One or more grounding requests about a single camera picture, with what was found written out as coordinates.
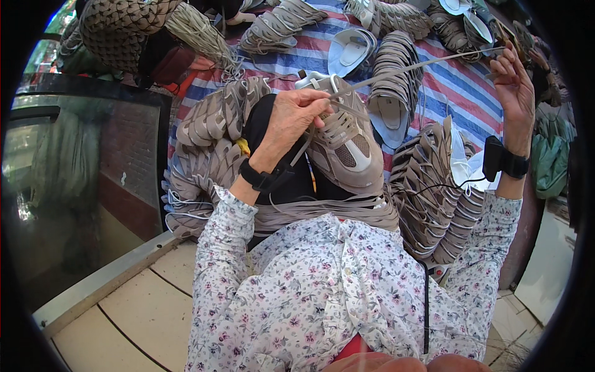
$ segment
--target black wrist strap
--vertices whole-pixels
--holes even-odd
[[[271,193],[295,174],[291,165],[282,163],[277,164],[270,174],[267,172],[258,173],[248,161],[245,159],[240,165],[240,174],[252,185],[252,189],[264,194]]]
[[[529,171],[529,159],[508,151],[496,136],[486,138],[484,151],[483,173],[490,182],[494,182],[499,171],[516,179]]]

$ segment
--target finger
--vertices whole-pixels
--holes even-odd
[[[506,42],[506,47],[511,49],[512,52],[515,54],[515,61],[512,63],[512,67],[515,69],[520,82],[523,85],[532,86],[533,83],[531,83],[531,79],[529,79],[529,75],[527,74],[525,67],[522,65],[521,59],[519,58],[519,55],[516,52],[516,49],[512,46],[512,42],[510,40]]]
[[[330,104],[331,101],[329,101],[327,98],[317,99],[310,105],[302,108],[302,112],[304,115],[309,116],[309,121],[311,122],[314,119],[314,117],[325,112],[327,107],[330,106]]]
[[[515,54],[510,49],[504,49],[502,55],[506,57],[511,63],[515,61]]]
[[[315,116],[314,117],[314,126],[316,128],[322,128],[322,127],[324,127],[324,121],[322,121],[322,119],[320,119],[320,116]]]
[[[506,74],[510,76],[516,75],[515,69],[512,67],[512,63],[509,60],[507,60],[503,55],[498,56],[498,62],[500,62],[502,66],[504,66],[504,68],[506,69]]]
[[[296,89],[289,91],[290,99],[300,106],[313,102],[317,99],[328,98],[330,93],[315,89]]]
[[[490,61],[490,67],[491,70],[495,73],[500,73],[502,75],[506,75],[506,69],[504,68],[504,66],[502,66],[502,64],[500,62],[498,62],[497,60],[491,60]]]

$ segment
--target beige floor tile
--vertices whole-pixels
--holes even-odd
[[[512,345],[490,365],[491,372],[513,372],[521,366],[527,353]]]
[[[56,357],[58,358],[58,360],[60,361],[60,363],[62,364],[62,366],[67,370],[70,371],[70,368],[68,367],[67,363],[64,361],[64,358],[62,357],[62,355],[60,354],[60,351],[58,351],[58,349],[55,346],[55,342],[52,339],[48,340],[49,343],[49,348],[53,350],[54,354],[56,355]]]
[[[74,372],[163,372],[92,307],[54,336],[56,347]]]
[[[516,316],[521,319],[527,330],[532,330],[537,325],[537,319],[533,317],[533,314],[528,309],[524,309]]]
[[[183,371],[192,299],[149,269],[99,303],[135,344],[170,370]]]
[[[525,305],[523,305],[514,294],[503,298],[511,305],[513,309],[516,309],[517,314],[525,309]]]
[[[510,289],[502,289],[498,291],[498,294],[500,295],[500,297],[504,297],[504,296],[508,296],[512,294],[512,291]]]
[[[181,243],[176,249],[167,252],[151,268],[192,296],[195,259],[196,244],[188,240]]]
[[[498,331],[494,326],[490,327],[490,332],[487,335],[486,355],[484,356],[483,363],[490,365],[497,357],[506,349],[506,345]]]
[[[516,316],[516,310],[504,298],[496,300],[494,318],[491,323],[507,345],[527,330],[525,324]]]
[[[537,344],[537,341],[539,341],[539,338],[541,338],[541,333],[532,333],[527,331],[523,333],[515,343],[522,345],[529,350],[533,350]]]

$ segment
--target stack of shoe parts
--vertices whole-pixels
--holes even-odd
[[[259,15],[240,40],[240,47],[251,54],[286,51],[298,44],[293,35],[307,24],[320,22],[328,14],[302,0],[284,0],[272,11]]]
[[[399,209],[399,227],[405,249],[417,259],[434,253],[454,217],[462,193],[450,170],[450,116],[423,128],[393,157],[389,183]]]
[[[446,49],[454,53],[479,50],[477,46],[474,46],[469,41],[469,37],[465,32],[465,26],[461,22],[460,17],[448,13],[438,3],[438,0],[431,0],[427,12],[428,16],[434,22],[434,31],[436,31]],[[464,55],[461,59],[468,63],[474,63],[479,61],[482,56],[482,53],[478,52],[477,54]]]
[[[176,138],[186,146],[211,146],[228,135],[242,137],[252,107],[271,93],[267,79],[251,76],[231,82],[198,101],[182,119]]]
[[[374,76],[419,62],[413,41],[404,32],[387,34],[376,54]],[[423,69],[416,68],[374,83],[368,95],[370,120],[384,144],[396,149],[407,135],[415,116]]]
[[[347,29],[337,33],[328,49],[328,73],[349,77],[367,70],[378,39],[365,29]]]
[[[270,7],[276,7],[281,4],[281,0],[244,0],[240,7],[240,12],[245,12],[248,9],[256,8],[266,2]]]
[[[229,188],[247,156],[227,138],[215,146],[199,148],[176,143],[171,171],[162,187],[167,192],[165,223],[174,236],[200,236],[208,217],[219,203],[215,185]]]
[[[171,170],[165,172],[165,222],[176,237],[199,236],[218,197],[229,188],[245,158],[238,144],[254,105],[271,93],[266,79],[252,76],[226,84],[198,101],[178,125]]]
[[[464,137],[463,142],[465,144],[465,155],[469,159],[475,154],[475,149],[470,141]],[[434,260],[439,264],[455,262],[481,215],[484,192],[471,186],[463,186],[463,188],[465,192],[459,197],[452,221],[433,254]]]
[[[362,26],[378,38],[397,30],[408,33],[414,40],[428,36],[434,23],[421,9],[405,3],[405,0],[394,3],[388,4],[380,0],[347,0],[345,11],[355,15]]]

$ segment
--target striped tarp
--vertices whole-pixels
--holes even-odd
[[[299,70],[318,71],[327,74],[328,49],[333,36],[344,29],[359,27],[361,24],[352,15],[343,14],[344,2],[338,0],[307,0],[308,3],[328,13],[328,18],[311,26],[305,26],[303,31],[295,36],[297,46],[284,53],[271,52],[266,55],[249,56],[239,50],[240,55],[246,57],[243,63],[246,77],[262,75],[275,78],[272,73],[295,74]],[[228,40],[235,45],[239,37]],[[435,34],[415,43],[420,61],[431,60],[451,54],[445,50]],[[485,80],[489,73],[488,67],[482,63],[467,64],[458,59],[438,62],[424,67],[423,86],[419,89],[419,102],[416,108],[415,120],[409,128],[409,135],[417,134],[419,118],[424,113],[424,123],[430,120],[442,122],[448,114],[452,115],[453,125],[459,129],[476,148],[483,148],[486,137],[502,136],[502,107],[500,106],[492,82]],[[178,119],[171,128],[168,144],[168,166],[176,144],[176,128],[180,120],[188,113],[194,104],[205,95],[222,86],[221,72],[201,72],[188,88],[183,99]],[[371,73],[361,73],[350,83],[357,83],[371,77]],[[293,82],[276,79],[270,83],[273,92],[293,89]],[[365,98],[369,87],[358,89],[358,93]],[[385,175],[390,171],[390,164],[394,150],[382,146],[384,152]]]

